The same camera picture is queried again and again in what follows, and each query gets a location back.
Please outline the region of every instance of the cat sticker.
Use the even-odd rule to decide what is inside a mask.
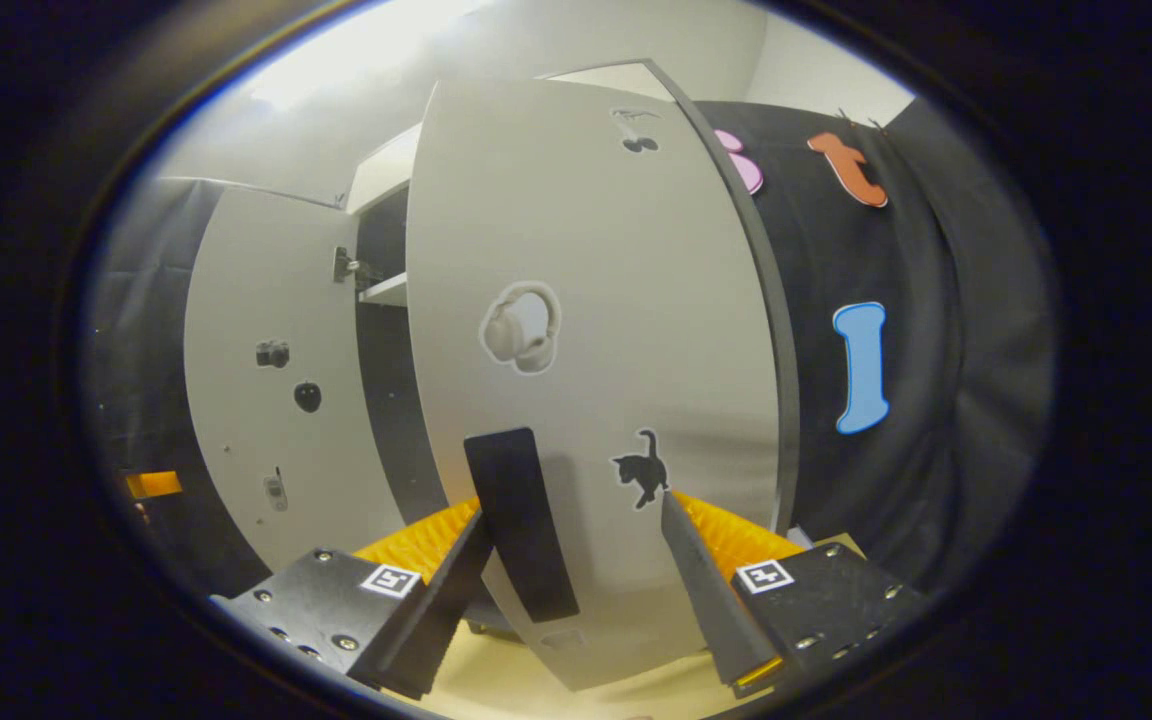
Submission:
[[[652,429],[642,429],[639,434],[647,438],[646,455],[622,455],[612,460],[621,473],[621,484],[639,483],[641,495],[635,510],[643,510],[649,502],[655,501],[658,488],[669,488],[668,471],[657,455],[655,433]]]

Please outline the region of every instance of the blue bone cutout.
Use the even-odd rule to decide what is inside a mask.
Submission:
[[[833,314],[833,329],[847,342],[847,409],[838,418],[838,432],[859,433],[887,416],[882,396],[882,324],[887,310],[878,302],[841,306]]]

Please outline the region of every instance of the metal bracket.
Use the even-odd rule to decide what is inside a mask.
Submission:
[[[923,609],[909,588],[842,543],[738,568],[732,588],[786,661],[820,669]]]
[[[419,700],[434,687],[492,548],[478,510],[429,584],[416,570],[320,547],[232,600],[211,601],[326,669]]]
[[[332,262],[332,282],[342,283],[349,275],[353,275],[357,290],[366,290],[373,282],[384,279],[379,270],[372,268],[363,260],[349,258],[349,251],[338,247]]]

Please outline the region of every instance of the cabinet door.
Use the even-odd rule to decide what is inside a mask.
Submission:
[[[634,151],[631,137],[652,142]],[[416,150],[407,274],[448,500],[475,493],[467,437],[535,432],[562,551],[552,561],[579,615],[532,623],[493,556],[484,578],[513,628],[573,689],[700,650],[660,537],[660,491],[636,509],[645,493],[613,458],[645,455],[637,433],[652,429],[669,486],[767,526],[776,372],[740,218],[679,106],[576,83],[439,83]],[[545,283],[561,306],[540,373],[499,363],[482,340],[520,282]]]
[[[316,546],[353,552],[403,526],[362,393],[355,283],[332,279],[335,247],[353,249],[357,229],[342,211],[233,188],[189,281],[184,378],[198,446],[275,573]],[[282,367],[257,363],[268,341],[287,343]],[[296,401],[303,382],[319,388],[311,414]]]

